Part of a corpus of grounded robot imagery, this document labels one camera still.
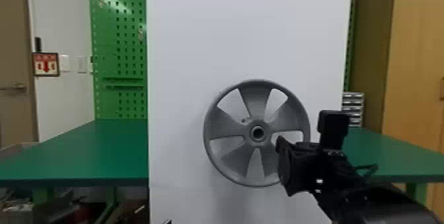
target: red sign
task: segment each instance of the red sign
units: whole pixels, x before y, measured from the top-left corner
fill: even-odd
[[[34,52],[32,54],[34,75],[37,77],[60,76],[59,54]]]

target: wheel spoke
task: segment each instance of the wheel spoke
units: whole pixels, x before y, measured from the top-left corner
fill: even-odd
[[[234,120],[228,113],[215,107],[209,115],[209,138],[242,136],[245,126]]]
[[[274,113],[269,122],[270,127],[273,132],[302,130],[301,123],[298,120],[298,116],[301,114],[303,113],[297,113],[287,100]]]
[[[261,147],[260,156],[265,177],[278,171],[278,154],[273,144],[269,143],[267,146]]]
[[[242,142],[232,151],[222,156],[222,161],[233,171],[246,176],[254,148]]]
[[[243,87],[239,88],[239,92],[250,116],[263,120],[271,89],[266,87]]]

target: green tabletop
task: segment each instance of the green tabletop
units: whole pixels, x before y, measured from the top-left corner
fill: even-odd
[[[96,120],[0,163],[0,187],[146,186],[146,120]]]
[[[378,164],[375,182],[444,182],[444,155],[361,128],[351,128],[344,142],[350,162]]]

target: wheel rim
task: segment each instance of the wheel rim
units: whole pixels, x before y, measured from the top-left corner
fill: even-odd
[[[282,92],[287,100],[270,119],[265,111],[273,89]],[[238,90],[249,117],[238,122],[218,104],[232,91]],[[301,131],[303,141],[310,141],[310,123],[299,99],[285,87],[265,80],[249,80],[225,89],[213,101],[203,125],[203,144],[214,167],[229,180],[249,187],[266,187],[279,182],[278,154],[272,136],[282,131]],[[230,149],[215,153],[211,142],[216,139],[241,137],[242,141]],[[248,168],[255,150],[259,150],[262,178],[249,178]]]

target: light switch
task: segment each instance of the light switch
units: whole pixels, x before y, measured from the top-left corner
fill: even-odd
[[[69,55],[59,55],[60,71],[71,71]]]
[[[79,63],[77,72],[86,73],[88,70],[88,61],[85,56],[77,56],[77,61]]]

